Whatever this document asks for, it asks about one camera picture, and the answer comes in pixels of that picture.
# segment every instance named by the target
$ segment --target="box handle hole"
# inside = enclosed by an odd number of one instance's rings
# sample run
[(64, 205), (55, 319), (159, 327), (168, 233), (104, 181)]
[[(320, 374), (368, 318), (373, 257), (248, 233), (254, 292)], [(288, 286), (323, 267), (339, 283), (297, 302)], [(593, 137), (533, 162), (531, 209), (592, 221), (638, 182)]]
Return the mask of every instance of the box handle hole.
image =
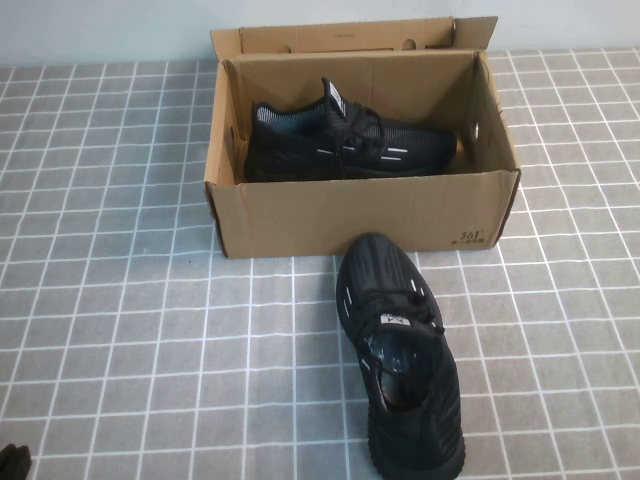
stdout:
[(402, 49), (403, 50), (415, 50), (416, 49), (416, 42), (414, 40), (411, 40), (410, 38), (407, 38), (404, 43), (402, 44)]

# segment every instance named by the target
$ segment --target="shoelace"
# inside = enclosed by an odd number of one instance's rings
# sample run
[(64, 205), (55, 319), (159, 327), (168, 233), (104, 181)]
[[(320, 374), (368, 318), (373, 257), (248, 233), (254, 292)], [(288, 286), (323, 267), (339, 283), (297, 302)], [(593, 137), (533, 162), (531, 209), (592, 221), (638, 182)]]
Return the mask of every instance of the shoelace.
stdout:
[[(347, 177), (346, 165), (345, 165), (345, 156), (344, 151), (347, 146), (347, 141), (351, 138), (355, 137), (360, 139), (362, 144), (368, 143), (373, 144), (374, 147), (378, 149), (382, 149), (385, 144), (385, 135), (384, 135), (384, 127), (382, 125), (382, 118), (375, 110), (372, 110), (369, 107), (365, 107), (360, 103), (354, 103), (354, 107), (358, 110), (356, 115), (353, 117), (353, 120), (349, 123), (344, 134), (342, 136), (336, 137), (336, 159), (338, 160), (338, 164), (340, 166), (340, 172), (342, 173), (342, 178)], [(356, 125), (360, 121), (361, 117), (365, 115), (365, 118), (373, 117), (378, 126), (378, 136), (377, 137), (369, 137), (362, 132), (358, 132), (356, 130)]]

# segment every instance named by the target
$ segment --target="black shoe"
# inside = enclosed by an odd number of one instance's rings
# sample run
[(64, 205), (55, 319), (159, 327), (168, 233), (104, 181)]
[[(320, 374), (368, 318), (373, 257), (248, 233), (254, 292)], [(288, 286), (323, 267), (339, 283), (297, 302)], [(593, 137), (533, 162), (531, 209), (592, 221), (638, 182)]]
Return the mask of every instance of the black shoe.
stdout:
[(340, 321), (369, 396), (369, 451), (385, 480), (451, 480), (465, 459), (456, 364), (433, 294), (409, 257), (367, 234), (344, 257)]
[(455, 155), (453, 131), (380, 118), (344, 100), (326, 78), (322, 81), (324, 97), (300, 110), (254, 105), (247, 181), (433, 175)]

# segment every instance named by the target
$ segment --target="shoe sole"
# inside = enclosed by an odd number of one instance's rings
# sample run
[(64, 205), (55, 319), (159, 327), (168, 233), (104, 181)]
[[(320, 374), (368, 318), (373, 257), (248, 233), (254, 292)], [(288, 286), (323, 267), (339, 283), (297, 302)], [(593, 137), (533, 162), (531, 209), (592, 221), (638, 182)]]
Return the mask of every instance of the shoe sole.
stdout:
[(392, 460), (385, 457), (382, 448), (376, 441), (375, 422), (371, 419), (371, 406), (367, 420), (367, 436), (369, 437), (369, 455), (373, 461), (373, 466), (384, 480), (453, 480), (460, 475), (466, 458), (464, 437), (460, 437), (456, 451), (449, 459), (437, 468), (429, 470), (407, 469), (396, 465)]

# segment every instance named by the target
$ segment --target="brown cardboard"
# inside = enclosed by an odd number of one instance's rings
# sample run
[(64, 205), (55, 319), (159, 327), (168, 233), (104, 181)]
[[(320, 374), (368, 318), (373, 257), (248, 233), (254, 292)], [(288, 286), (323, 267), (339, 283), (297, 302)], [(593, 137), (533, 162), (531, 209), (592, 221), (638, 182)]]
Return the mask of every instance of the brown cardboard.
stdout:
[[(386, 233), (407, 250), (493, 246), (520, 177), (482, 52), (495, 20), (212, 32), (223, 64), (205, 190), (224, 252), (230, 257), (334, 254), (370, 231)], [(406, 40), (417, 49), (406, 51)], [(322, 95), (322, 76), (345, 98), (382, 116), (458, 131), (458, 155), (446, 174), (243, 183), (252, 102), (298, 108)]]

